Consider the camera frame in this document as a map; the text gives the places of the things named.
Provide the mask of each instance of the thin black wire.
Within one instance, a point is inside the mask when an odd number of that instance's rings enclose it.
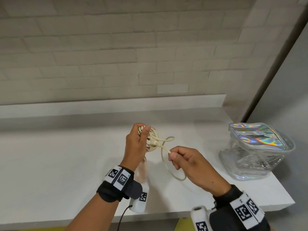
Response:
[[[123,214],[122,214],[122,216],[121,216],[121,219],[120,219],[120,221],[119,221],[119,224],[118,224],[118,229],[117,229],[117,231],[119,231],[119,228],[120,228],[120,224],[121,224],[121,220],[122,220],[122,218],[123,218],[123,216],[124,216],[124,213],[126,212],[126,210],[127,209],[129,209],[129,208],[131,208],[133,205],[129,205],[125,210],[124,210],[124,212],[123,212]]]

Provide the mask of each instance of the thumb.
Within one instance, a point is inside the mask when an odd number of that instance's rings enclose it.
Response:
[[[141,132],[140,135],[140,142],[146,143],[147,142],[147,138],[149,136],[149,132],[151,130],[150,126],[145,126]]]
[[[171,160],[176,163],[178,166],[180,166],[184,171],[188,170],[190,167],[190,163],[183,158],[180,154],[176,152],[170,153]]]

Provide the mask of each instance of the person's left forearm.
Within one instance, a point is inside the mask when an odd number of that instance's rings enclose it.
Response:
[[[65,231],[108,231],[119,201],[108,203],[95,194]]]

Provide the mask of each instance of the beige brick wall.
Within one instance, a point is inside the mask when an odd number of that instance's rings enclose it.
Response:
[[[0,0],[0,104],[226,93],[239,120],[307,0]]]

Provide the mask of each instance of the hand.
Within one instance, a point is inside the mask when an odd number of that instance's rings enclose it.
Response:
[[[126,136],[125,153],[120,166],[126,167],[131,171],[136,170],[147,150],[147,138],[151,127],[144,127],[141,136],[139,136],[138,127],[141,126],[145,126],[145,124],[135,123],[131,132]]]
[[[176,170],[183,169],[192,183],[218,197],[227,193],[231,185],[213,168],[213,166],[198,152],[189,147],[172,148],[169,161]]]

